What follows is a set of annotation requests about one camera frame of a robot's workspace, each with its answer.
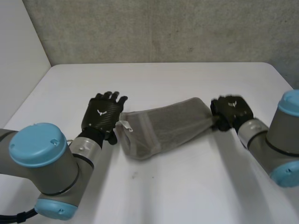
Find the table surface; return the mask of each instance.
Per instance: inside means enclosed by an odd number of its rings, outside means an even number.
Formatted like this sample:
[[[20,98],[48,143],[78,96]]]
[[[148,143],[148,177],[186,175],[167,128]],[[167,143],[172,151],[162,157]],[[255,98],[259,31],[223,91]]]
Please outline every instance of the table surface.
[[[266,63],[73,64],[52,67],[6,129],[38,122],[80,133],[88,101],[119,91],[124,111],[140,111],[199,97],[207,105],[239,94],[270,125],[282,94],[292,89]],[[38,190],[0,175],[0,214],[31,209]],[[120,144],[103,146],[75,217],[67,222],[35,216],[27,223],[89,224],[297,224],[299,188],[282,189],[264,173],[234,131],[197,138],[146,161],[127,158]]]

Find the white wall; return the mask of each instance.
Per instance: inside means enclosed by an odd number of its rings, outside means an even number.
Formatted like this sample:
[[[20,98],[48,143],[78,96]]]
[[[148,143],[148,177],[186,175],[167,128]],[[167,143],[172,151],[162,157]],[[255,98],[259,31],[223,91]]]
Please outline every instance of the white wall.
[[[0,128],[50,69],[21,0],[0,0]]]

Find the mesh bag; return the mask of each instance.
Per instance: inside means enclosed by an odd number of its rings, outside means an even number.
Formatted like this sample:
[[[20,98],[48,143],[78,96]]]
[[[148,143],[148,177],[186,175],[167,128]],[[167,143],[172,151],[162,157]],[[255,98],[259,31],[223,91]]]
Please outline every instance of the mesh bag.
[[[116,126],[126,155],[146,159],[174,149],[214,124],[210,109],[199,98],[138,112],[124,112]]]

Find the blue joint cap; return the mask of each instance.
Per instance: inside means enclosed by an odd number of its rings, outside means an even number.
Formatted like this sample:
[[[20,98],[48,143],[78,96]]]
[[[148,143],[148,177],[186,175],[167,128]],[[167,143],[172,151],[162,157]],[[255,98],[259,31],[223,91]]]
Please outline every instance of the blue joint cap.
[[[299,117],[299,90],[285,92],[278,108],[286,114]]]
[[[11,139],[9,154],[17,164],[36,168],[55,162],[66,148],[66,138],[57,126],[39,123],[20,130]]]
[[[285,163],[270,173],[270,178],[280,187],[291,188],[299,185],[299,161]]]
[[[78,207],[75,205],[49,199],[38,199],[34,206],[34,210],[38,214],[60,220],[71,219],[77,209]]]

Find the white logo on glove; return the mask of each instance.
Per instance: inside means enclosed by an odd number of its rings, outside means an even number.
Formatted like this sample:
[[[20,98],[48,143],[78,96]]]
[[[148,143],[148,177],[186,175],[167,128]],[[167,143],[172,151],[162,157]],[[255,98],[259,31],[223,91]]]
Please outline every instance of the white logo on glove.
[[[237,101],[235,101],[234,103],[228,103],[228,105],[235,107],[235,106],[237,106]]]
[[[100,116],[102,116],[103,114],[107,113],[107,111],[105,111],[105,112],[100,112],[99,110],[97,110],[97,111],[98,111],[98,113],[99,113]]]

